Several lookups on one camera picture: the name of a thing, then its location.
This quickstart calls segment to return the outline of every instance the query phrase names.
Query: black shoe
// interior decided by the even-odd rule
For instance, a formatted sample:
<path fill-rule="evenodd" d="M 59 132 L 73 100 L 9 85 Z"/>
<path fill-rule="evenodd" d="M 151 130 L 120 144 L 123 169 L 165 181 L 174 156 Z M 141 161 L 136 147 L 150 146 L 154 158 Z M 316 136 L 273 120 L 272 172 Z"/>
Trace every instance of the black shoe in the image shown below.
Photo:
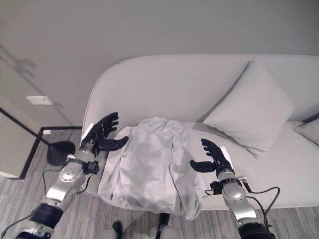
<path fill-rule="evenodd" d="M 159 215 L 159 226 L 158 226 L 158 230 L 160 230 L 161 225 L 163 225 L 163 224 L 164 224 L 164 226 L 165 226 L 165 225 L 168 225 L 169 218 L 170 218 L 170 214 L 168 214 L 168 213 L 161 213 L 161 214 Z"/>
<path fill-rule="evenodd" d="M 160 233 L 162 229 L 168 225 L 169 218 L 170 218 L 170 214 L 168 213 L 161 213 L 159 215 L 159 226 L 158 226 L 158 232 L 156 233 L 155 239 L 160 239 Z"/>
<path fill-rule="evenodd" d="M 116 239 L 122 239 L 123 236 L 123 226 L 121 222 L 114 222 L 112 228 L 116 232 Z"/>

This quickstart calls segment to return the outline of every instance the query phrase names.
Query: pillow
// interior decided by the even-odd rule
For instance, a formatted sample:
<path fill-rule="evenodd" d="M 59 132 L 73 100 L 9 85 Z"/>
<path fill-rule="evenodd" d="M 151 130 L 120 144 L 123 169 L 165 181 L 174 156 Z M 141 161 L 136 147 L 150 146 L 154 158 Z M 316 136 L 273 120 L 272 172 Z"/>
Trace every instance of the pillow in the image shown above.
<path fill-rule="evenodd" d="M 319 145 L 319 118 L 296 128 L 295 131 Z"/>
<path fill-rule="evenodd" d="M 226 133 L 259 158 L 275 142 L 293 109 L 285 93 L 253 60 L 204 124 Z"/>

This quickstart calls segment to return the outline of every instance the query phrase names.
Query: white jacket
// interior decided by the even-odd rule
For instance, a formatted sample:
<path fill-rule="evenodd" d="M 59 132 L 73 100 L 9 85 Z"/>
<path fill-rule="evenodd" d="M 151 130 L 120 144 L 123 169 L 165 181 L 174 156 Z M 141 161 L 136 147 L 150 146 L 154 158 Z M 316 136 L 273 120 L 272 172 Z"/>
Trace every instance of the white jacket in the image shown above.
<path fill-rule="evenodd" d="M 193 157 L 183 126 L 151 118 L 125 127 L 115 139 L 124 136 L 128 143 L 109 153 L 99 196 L 117 207 L 196 218 L 206 186 L 189 164 Z"/>

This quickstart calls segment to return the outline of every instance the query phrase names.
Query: white sofa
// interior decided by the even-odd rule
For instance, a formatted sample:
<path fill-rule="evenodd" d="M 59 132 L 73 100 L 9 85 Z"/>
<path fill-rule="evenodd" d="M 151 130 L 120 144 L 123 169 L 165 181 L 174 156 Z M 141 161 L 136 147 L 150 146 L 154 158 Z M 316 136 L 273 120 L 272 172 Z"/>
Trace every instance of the white sofa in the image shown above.
<path fill-rule="evenodd" d="M 276 143 L 260 159 L 233 139 L 202 122 L 227 94 L 248 61 L 257 58 L 295 105 Z M 236 175 L 246 175 L 255 191 L 279 186 L 275 208 L 319 206 L 319 146 L 294 131 L 300 121 L 319 109 L 319 57 L 299 55 L 161 55 L 138 57 L 107 70 L 97 81 L 87 106 L 83 128 L 111 112 L 120 124 L 134 126 L 150 117 L 183 122 L 189 133 L 189 151 L 207 161 L 201 138 L 225 146 Z M 100 154 L 100 173 L 88 191 L 97 195 L 106 156 Z M 206 184 L 215 173 L 204 174 Z M 269 205 L 273 193 L 259 195 Z M 204 198 L 203 210 L 226 209 L 220 195 Z"/>

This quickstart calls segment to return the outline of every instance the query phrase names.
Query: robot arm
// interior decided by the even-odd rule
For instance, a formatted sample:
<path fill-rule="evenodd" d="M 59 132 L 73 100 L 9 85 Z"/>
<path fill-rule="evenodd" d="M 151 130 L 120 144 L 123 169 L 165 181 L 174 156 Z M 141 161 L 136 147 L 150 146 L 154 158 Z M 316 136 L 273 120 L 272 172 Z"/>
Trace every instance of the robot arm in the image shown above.
<path fill-rule="evenodd" d="M 60 170 L 56 182 L 50 187 L 40 205 L 28 220 L 7 231 L 9 239 L 50 239 L 63 213 L 79 194 L 86 175 L 97 174 L 98 162 L 94 161 L 100 151 L 122 148 L 128 137 L 120 140 L 106 139 L 116 130 L 118 113 L 112 113 L 97 124 L 91 124 L 84 133 L 81 146 L 75 155 L 68 155 L 67 164 Z"/>
<path fill-rule="evenodd" d="M 259 221 L 254 207 L 248 202 L 246 192 L 241 185 L 242 180 L 244 185 L 249 188 L 246 178 L 235 176 L 226 148 L 219 148 L 207 139 L 201 141 L 204 150 L 207 151 L 207 156 L 211 156 L 214 162 L 196 163 L 191 161 L 190 165 L 195 171 L 202 173 L 216 170 L 219 182 L 212 182 L 210 184 L 211 190 L 214 195 L 223 195 L 225 204 L 233 215 L 240 237 L 242 239 L 275 238 L 266 226 Z"/>

